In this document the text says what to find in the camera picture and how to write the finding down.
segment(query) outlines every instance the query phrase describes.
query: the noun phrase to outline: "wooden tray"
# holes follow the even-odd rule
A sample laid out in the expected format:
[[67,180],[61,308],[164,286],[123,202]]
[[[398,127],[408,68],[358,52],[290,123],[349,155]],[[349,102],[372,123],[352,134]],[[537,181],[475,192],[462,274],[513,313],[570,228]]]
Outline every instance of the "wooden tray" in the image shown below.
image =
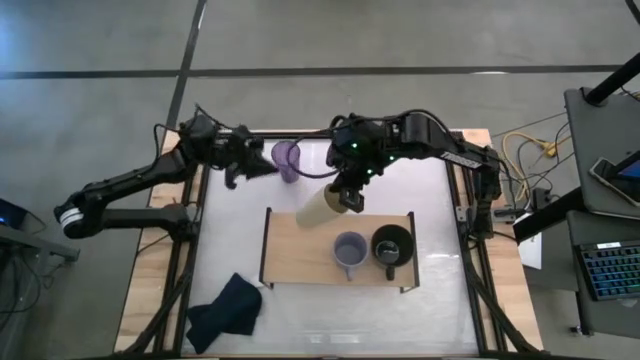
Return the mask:
[[294,213],[272,213],[267,208],[260,281],[273,288],[274,283],[372,285],[415,288],[420,286],[418,257],[396,268],[393,281],[385,277],[384,267],[369,253],[365,263],[348,281],[343,269],[336,265],[332,255],[333,243],[338,234],[355,231],[367,242],[383,225],[395,224],[409,230],[415,242],[413,212],[397,215],[342,215],[314,228],[301,228]]

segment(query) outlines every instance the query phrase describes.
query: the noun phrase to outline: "dark blue towel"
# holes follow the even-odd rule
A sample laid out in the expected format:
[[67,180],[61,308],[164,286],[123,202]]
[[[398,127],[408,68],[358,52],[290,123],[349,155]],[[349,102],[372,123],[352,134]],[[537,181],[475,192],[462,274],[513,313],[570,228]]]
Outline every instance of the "dark blue towel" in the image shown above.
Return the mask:
[[211,304],[187,310],[191,321],[187,339],[202,354],[223,332],[251,335],[261,306],[260,291],[235,273]]

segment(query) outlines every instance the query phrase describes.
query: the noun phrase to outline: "translucent purple cup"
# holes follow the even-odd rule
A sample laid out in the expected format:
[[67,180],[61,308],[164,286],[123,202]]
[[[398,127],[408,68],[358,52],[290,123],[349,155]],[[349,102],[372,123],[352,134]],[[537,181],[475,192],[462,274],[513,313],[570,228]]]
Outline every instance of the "translucent purple cup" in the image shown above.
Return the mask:
[[278,167],[282,181],[287,184],[298,181],[300,174],[291,168],[294,166],[296,169],[300,169],[300,148],[298,145],[292,141],[279,141],[271,149],[271,158],[276,167]]

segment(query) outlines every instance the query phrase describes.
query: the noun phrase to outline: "keyboard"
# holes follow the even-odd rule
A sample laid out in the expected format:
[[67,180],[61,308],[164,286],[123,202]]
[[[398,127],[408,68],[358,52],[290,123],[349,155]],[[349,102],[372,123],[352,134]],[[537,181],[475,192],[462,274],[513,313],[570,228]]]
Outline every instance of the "keyboard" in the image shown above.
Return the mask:
[[640,297],[640,240],[577,246],[593,300]]

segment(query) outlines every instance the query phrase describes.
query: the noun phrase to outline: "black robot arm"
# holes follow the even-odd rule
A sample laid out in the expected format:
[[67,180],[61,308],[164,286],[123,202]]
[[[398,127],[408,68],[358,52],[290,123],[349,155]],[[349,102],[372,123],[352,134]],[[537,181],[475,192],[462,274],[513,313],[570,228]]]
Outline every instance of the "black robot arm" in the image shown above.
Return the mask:
[[473,171],[475,218],[472,233],[491,237],[491,203],[502,194],[500,159],[490,147],[480,147],[455,137],[432,114],[407,111],[393,117],[364,118],[354,114],[332,122],[332,141],[327,165],[338,175],[330,191],[340,193],[340,203],[361,212],[364,185],[374,175],[401,158],[437,157]]
[[180,183],[192,177],[198,164],[225,170],[225,185],[234,189],[235,178],[272,174],[277,169],[262,157],[264,141],[240,125],[221,134],[220,125],[205,115],[180,124],[180,140],[153,163],[128,173],[90,183],[54,209],[69,238],[93,236],[106,228],[160,227],[172,238],[193,235],[191,219],[181,204],[161,209],[107,209],[107,205],[161,183]]

